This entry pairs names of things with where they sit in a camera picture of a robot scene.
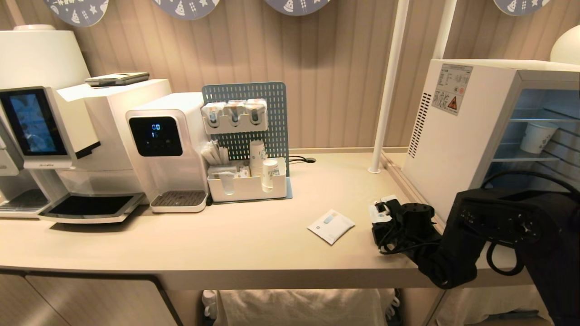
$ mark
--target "striped wall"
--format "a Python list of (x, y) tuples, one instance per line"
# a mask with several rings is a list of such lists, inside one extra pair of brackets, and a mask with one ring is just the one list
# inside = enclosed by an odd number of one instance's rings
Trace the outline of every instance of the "striped wall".
[[(205, 84), (284, 81), (291, 147), (372, 146), (395, 0), (332, 0), (290, 17), (264, 0), (222, 0), (207, 17), (181, 21), (152, 0), (110, 0), (103, 21), (74, 28), (40, 0), (17, 1), (27, 23), (74, 30), (93, 75), (149, 71), (176, 92)], [(386, 146), (406, 146), (433, 53), (444, 0), (411, 0)], [(0, 29), (10, 29), (0, 0)], [(580, 23), (579, 0), (512, 17), (493, 0), (459, 0), (445, 57), (547, 60)]]
[[(432, 29), (437, 29), (430, 24), (430, 19), (441, 15), (436, 13), (437, 9), (423, 13), (430, 10), (428, 2), (412, 1), (409, 9), (411, 15), (422, 15), (423, 19), (416, 19), (410, 27), (414, 29), (405, 36), (403, 62), (385, 137), (387, 146), (406, 146), (413, 132), (426, 67), (433, 51), (433, 35), (436, 35)], [(551, 0), (542, 10), (522, 17), (502, 13), (493, 0), (458, 0), (444, 57), (549, 60), (558, 37), (578, 24), (579, 0)]]

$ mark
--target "paper cup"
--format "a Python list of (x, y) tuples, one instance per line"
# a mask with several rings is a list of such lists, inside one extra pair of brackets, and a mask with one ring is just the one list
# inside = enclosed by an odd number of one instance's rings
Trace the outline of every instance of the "paper cup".
[(278, 168), (278, 160), (269, 158), (264, 160), (262, 167), (262, 190), (265, 193), (271, 193), (274, 190), (274, 183), (272, 182), (272, 177), (280, 175), (280, 169)]
[(550, 122), (528, 122), (521, 141), (521, 150), (533, 154), (541, 153), (557, 129), (558, 126)]
[(250, 174), (252, 176), (262, 176), (263, 168), (261, 166), (250, 166)]
[(262, 168), (262, 161), (266, 159), (266, 146), (263, 140), (253, 140), (250, 142), (250, 166)]

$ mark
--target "white pole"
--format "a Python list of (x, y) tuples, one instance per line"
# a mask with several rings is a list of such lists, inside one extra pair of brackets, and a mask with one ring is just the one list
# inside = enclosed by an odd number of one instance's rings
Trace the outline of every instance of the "white pole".
[[(456, 5), (457, 0), (445, 0), (443, 16), (441, 17), (439, 33), (437, 34), (437, 41), (435, 43), (435, 50), (433, 51), (433, 59), (443, 58)], [(389, 65), (387, 66), (387, 76), (385, 77), (385, 88), (380, 103), (379, 125), (376, 130), (375, 149), (372, 153), (372, 166), (368, 168), (371, 173), (380, 173), (380, 153), (382, 151), (383, 141), (387, 131), (387, 123), (389, 121), (390, 103), (393, 98), (393, 89), (395, 78), (397, 76), (398, 60), (401, 53), (401, 43), (403, 42), (403, 33), (405, 31), (405, 21), (407, 20), (408, 8), (408, 0), (399, 0), (397, 5), (397, 17), (395, 18), (393, 40), (391, 42), (391, 51), (389, 54)]]
[(439, 34), (437, 34), (435, 50), (433, 51), (433, 59), (443, 59), (443, 54), (445, 54), (445, 47), (447, 46), (447, 39), (449, 38), (449, 31), (451, 31), (451, 23), (453, 22), (453, 14), (455, 13), (456, 5), (457, 0), (445, 0), (443, 16), (441, 17), (441, 24), (439, 24)]
[(409, 0), (398, 0), (393, 39), (391, 40), (391, 50), (387, 65), (387, 75), (385, 77), (385, 88), (383, 89), (383, 97), (380, 101), (379, 125), (376, 129), (375, 149), (372, 153), (372, 166), (368, 168), (370, 173), (380, 173), (380, 152), (382, 151), (385, 132), (387, 131), (387, 121), (389, 119), (391, 99), (393, 98), (395, 78), (397, 77), (397, 68), (399, 56), (401, 55), (403, 34), (405, 34), (405, 23), (407, 21), (408, 9)]

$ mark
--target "fridge shelf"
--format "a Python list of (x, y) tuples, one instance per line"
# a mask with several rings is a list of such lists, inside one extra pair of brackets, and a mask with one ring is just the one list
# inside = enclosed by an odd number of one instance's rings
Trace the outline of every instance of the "fridge shelf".
[(515, 109), (510, 122), (571, 122), (580, 124), (580, 118), (571, 117), (557, 111), (544, 108), (543, 110)]
[(553, 162), (560, 159), (545, 153), (532, 154), (520, 149), (519, 143), (500, 144), (492, 162)]

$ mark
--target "screen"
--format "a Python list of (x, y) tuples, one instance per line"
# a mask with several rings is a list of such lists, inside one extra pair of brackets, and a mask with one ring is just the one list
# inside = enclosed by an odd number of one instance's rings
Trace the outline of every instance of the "screen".
[(141, 156), (181, 156), (177, 122), (172, 117), (133, 117), (129, 127)]
[(2, 106), (24, 155), (66, 155), (44, 89), (0, 93)]

